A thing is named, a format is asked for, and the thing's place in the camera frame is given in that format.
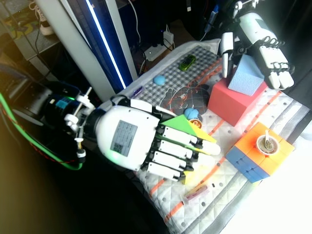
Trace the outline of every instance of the green cable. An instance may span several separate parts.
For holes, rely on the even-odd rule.
[[[82,163],[79,163],[79,165],[77,167],[74,167],[72,165],[69,165],[68,163],[64,163],[62,162],[62,160],[60,160],[57,156],[55,156],[52,152],[50,152],[47,148],[45,148],[44,146],[42,146],[40,143],[38,143],[37,141],[35,141],[31,136],[29,136],[18,124],[17,121],[12,113],[12,111],[10,110],[10,107],[8,106],[8,104],[6,103],[4,97],[2,96],[2,93],[0,93],[0,102],[3,105],[7,115],[12,119],[12,123],[14,124],[14,126],[16,127],[16,129],[23,135],[23,137],[25,137],[30,143],[32,143],[34,146],[36,146],[38,149],[40,149],[41,151],[43,151],[45,154],[47,154],[49,157],[53,158],[55,161],[57,161],[58,163],[62,164],[64,167],[66,167],[67,169],[70,170],[79,170],[82,167]]]

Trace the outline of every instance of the shoe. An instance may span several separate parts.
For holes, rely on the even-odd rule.
[[[34,1],[32,1],[31,3],[29,3],[28,7],[30,10],[35,11],[35,15],[36,15],[37,19],[39,19],[39,25],[40,25],[41,33],[44,36],[54,34],[54,31],[53,31],[51,25],[49,25],[47,19],[45,18],[43,13],[40,11],[37,4]]]

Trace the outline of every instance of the shoelace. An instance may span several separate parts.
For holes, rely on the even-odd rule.
[[[39,7],[36,5],[36,3],[34,1],[30,2],[28,7],[30,10],[35,11],[35,15],[36,15],[37,19],[40,19],[40,21],[46,21],[45,16],[40,11]]]

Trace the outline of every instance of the red block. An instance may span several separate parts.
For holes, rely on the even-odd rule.
[[[263,82],[254,95],[248,96],[228,89],[226,79],[223,78],[213,86],[208,109],[235,126],[255,106],[266,88]]]

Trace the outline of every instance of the blue ball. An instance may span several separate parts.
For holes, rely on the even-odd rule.
[[[187,108],[184,111],[184,115],[188,120],[198,118],[198,114],[199,114],[198,110],[194,108]]]
[[[153,82],[157,85],[164,85],[166,78],[164,76],[156,76],[154,77]]]

